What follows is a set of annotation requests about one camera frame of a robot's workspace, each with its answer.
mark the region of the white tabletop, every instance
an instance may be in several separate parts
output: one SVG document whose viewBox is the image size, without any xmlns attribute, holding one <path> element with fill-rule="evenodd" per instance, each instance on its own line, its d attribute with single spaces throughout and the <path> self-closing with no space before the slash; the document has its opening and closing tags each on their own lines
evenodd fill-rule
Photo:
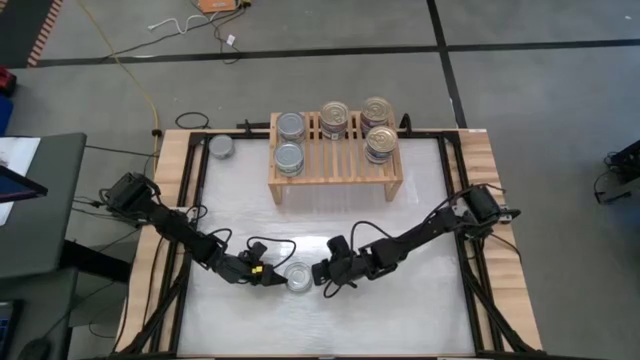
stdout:
<svg viewBox="0 0 640 360">
<path fill-rule="evenodd" d="M 399 235 L 424 219 L 446 197 L 435 140 L 401 140 L 405 180 L 393 202 L 382 185 L 286 187 L 281 205 L 267 186 L 268 142 L 240 140 L 227 160 L 211 157 L 200 230 L 229 227 L 229 253 L 259 235 L 295 240 L 292 262 L 309 266 L 329 256 L 326 241 L 348 240 L 351 226 L 369 220 Z M 381 238 L 367 226 L 355 246 Z M 264 242 L 264 259 L 276 263 L 289 244 Z M 185 303 L 180 355 L 447 355 L 471 354 L 473 342 L 453 235 L 412 252 L 397 271 L 344 287 L 332 299 L 313 286 L 298 294 L 286 286 L 229 285 L 194 264 Z"/>
</svg>

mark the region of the black stand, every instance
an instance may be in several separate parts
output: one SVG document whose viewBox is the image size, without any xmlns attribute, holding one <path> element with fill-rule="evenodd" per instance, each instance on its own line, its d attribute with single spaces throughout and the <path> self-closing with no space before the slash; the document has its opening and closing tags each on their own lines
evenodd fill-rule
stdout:
<svg viewBox="0 0 640 360">
<path fill-rule="evenodd" d="M 128 262 L 104 255 L 69 240 L 64 242 L 60 267 L 74 267 L 82 272 L 125 284 L 129 282 L 129 274 L 131 273 L 131 264 Z"/>
</svg>

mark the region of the paper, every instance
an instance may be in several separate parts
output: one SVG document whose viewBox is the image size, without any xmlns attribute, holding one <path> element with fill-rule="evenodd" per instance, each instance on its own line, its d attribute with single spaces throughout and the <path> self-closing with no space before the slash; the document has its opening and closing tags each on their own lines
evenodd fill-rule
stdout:
<svg viewBox="0 0 640 360">
<path fill-rule="evenodd" d="M 25 176 L 36 154 L 40 138 L 0 138 L 0 165 Z M 9 218 L 13 202 L 0 204 L 0 226 Z"/>
</svg>

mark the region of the wooden board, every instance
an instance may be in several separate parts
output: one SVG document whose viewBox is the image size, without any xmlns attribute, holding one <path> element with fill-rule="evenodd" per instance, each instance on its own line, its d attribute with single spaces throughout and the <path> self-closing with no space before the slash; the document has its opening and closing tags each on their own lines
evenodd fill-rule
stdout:
<svg viewBox="0 0 640 360">
<path fill-rule="evenodd" d="M 209 133 L 227 134 L 244 133 L 244 130 L 238 129 L 206 131 Z M 458 131 L 462 142 L 462 152 L 469 181 L 471 183 L 489 182 L 500 186 L 500 179 L 493 158 L 489 136 L 485 130 L 414 129 L 414 132 L 420 131 Z M 258 129 L 253 130 L 253 132 L 265 134 L 269 132 L 269 129 Z M 178 201 L 178 192 L 184 170 L 184 161 L 187 155 L 190 133 L 191 130 L 168 130 L 164 136 L 154 181 L 160 186 L 162 200 L 167 206 L 175 206 Z M 198 158 L 200 155 L 201 149 L 196 151 Z M 450 163 L 452 164 L 452 171 L 457 171 L 454 166 L 454 158 L 450 158 Z M 197 171 L 198 167 L 194 166 L 191 174 L 191 184 L 195 183 Z M 454 172 L 453 175 L 454 179 L 456 179 L 457 173 Z M 195 188 L 190 187 L 187 205 L 193 203 L 194 193 Z M 495 193 L 494 195 L 499 203 L 504 203 L 505 200 L 502 194 Z M 515 244 L 510 226 L 499 225 L 495 227 L 495 230 L 498 236 Z M 153 228 L 145 227 L 142 230 L 129 282 L 129 311 L 117 350 L 122 350 L 126 347 L 142 327 L 144 308 L 147 305 L 151 267 L 158 239 L 159 236 Z M 149 314 L 155 309 L 155 302 L 160 292 L 160 282 L 164 271 L 167 248 L 167 246 L 161 247 L 161 253 L 156 263 L 154 281 L 151 284 L 150 298 L 152 300 L 149 303 Z M 176 264 L 179 265 L 182 262 L 182 251 L 178 253 Z M 487 268 L 496 306 L 525 342 L 534 348 L 540 349 L 540 337 L 531 309 L 522 267 L 518 262 L 517 255 L 512 250 L 503 247 L 500 243 L 491 240 L 487 240 L 484 254 L 487 259 Z M 171 324 L 173 323 L 173 315 L 174 312 L 172 308 L 165 317 L 160 351 L 167 351 L 169 349 L 169 334 Z M 480 323 L 483 339 L 485 339 L 484 342 L 490 345 L 491 334 L 489 333 L 488 321 L 486 313 L 482 311 L 480 312 Z"/>
</svg>

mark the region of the red object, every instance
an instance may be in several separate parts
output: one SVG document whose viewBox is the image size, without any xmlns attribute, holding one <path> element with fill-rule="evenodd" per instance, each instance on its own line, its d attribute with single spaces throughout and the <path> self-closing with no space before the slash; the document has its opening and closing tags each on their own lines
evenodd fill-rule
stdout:
<svg viewBox="0 0 640 360">
<path fill-rule="evenodd" d="M 0 66 L 0 94 L 10 97 L 16 90 L 16 76 Z"/>
</svg>

